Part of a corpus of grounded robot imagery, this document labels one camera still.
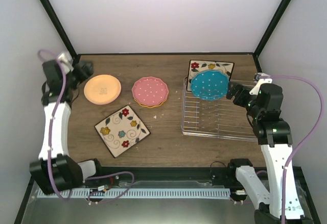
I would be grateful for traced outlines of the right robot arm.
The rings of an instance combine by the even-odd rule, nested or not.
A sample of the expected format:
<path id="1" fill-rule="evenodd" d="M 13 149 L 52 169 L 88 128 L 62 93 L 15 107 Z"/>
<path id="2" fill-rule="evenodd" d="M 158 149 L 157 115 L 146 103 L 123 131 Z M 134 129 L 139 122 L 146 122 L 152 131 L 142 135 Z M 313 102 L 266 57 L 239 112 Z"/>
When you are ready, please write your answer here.
<path id="1" fill-rule="evenodd" d="M 282 88 L 271 82 L 258 82 L 249 89 L 230 82 L 226 98 L 246 109 L 266 163 L 268 187 L 244 160 L 232 160 L 233 168 L 227 171 L 228 181 L 241 184 L 250 198 L 255 223 L 313 223 L 301 206 L 289 160 L 293 141 L 289 124 L 280 117 Z"/>

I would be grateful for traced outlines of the cream bear print plate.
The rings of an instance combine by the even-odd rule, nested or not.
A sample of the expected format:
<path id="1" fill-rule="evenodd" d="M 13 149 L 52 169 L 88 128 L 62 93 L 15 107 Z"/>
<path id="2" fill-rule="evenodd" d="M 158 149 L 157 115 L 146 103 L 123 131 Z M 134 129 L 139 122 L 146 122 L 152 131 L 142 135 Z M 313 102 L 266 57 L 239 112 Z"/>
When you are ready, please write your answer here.
<path id="1" fill-rule="evenodd" d="M 120 81 L 111 75 L 101 74 L 91 78 L 84 87 L 87 100 L 104 102 L 117 99 L 121 93 Z"/>

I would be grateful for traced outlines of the teal polka dot plate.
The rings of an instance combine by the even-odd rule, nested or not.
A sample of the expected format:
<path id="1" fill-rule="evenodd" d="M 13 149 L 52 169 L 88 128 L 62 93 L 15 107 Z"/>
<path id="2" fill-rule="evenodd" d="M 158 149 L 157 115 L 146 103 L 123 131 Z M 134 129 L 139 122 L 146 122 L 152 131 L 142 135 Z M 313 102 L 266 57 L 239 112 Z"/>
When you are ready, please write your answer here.
<path id="1" fill-rule="evenodd" d="M 220 71 L 206 70 L 196 74 L 190 84 L 195 97 L 205 101 L 215 101 L 226 96 L 229 78 Z"/>

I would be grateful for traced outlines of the pink polka dot plate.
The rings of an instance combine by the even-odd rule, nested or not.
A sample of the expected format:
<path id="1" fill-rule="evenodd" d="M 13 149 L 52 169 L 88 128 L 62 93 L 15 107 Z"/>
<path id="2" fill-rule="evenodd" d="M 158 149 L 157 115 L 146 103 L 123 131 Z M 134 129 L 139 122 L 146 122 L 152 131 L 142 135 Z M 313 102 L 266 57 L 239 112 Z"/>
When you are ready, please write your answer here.
<path id="1" fill-rule="evenodd" d="M 169 95 L 167 84 L 156 77 L 143 77 L 137 80 L 132 89 L 134 100 L 144 107 L 158 107 Z"/>

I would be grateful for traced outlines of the plain pink round plate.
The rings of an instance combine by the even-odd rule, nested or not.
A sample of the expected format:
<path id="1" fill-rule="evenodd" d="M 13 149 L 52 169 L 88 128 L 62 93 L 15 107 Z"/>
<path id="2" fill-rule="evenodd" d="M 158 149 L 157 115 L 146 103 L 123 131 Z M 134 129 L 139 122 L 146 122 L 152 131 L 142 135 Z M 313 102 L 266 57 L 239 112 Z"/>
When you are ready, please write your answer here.
<path id="1" fill-rule="evenodd" d="M 104 101 L 104 102 L 97 102 L 97 101 L 93 101 L 93 100 L 88 100 L 88 101 L 95 105 L 106 105 L 106 104 L 110 104 L 110 103 L 114 102 L 115 100 L 116 99 L 112 99 L 112 100 L 108 100 L 108 101 Z"/>

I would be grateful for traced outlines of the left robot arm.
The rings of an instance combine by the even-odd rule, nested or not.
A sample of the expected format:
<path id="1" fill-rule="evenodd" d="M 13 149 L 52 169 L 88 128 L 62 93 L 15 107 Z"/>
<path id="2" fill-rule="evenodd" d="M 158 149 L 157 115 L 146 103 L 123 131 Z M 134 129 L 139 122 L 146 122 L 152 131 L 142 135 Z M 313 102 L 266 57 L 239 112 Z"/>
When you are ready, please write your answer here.
<path id="1" fill-rule="evenodd" d="M 75 162 L 68 152 L 68 121 L 74 102 L 74 91 L 94 73 L 93 63 L 49 60 L 42 64 L 46 82 L 42 86 L 41 102 L 45 114 L 42 148 L 38 160 L 29 171 L 46 195 L 80 187 L 87 179 L 93 185 L 104 180 L 98 159 Z"/>

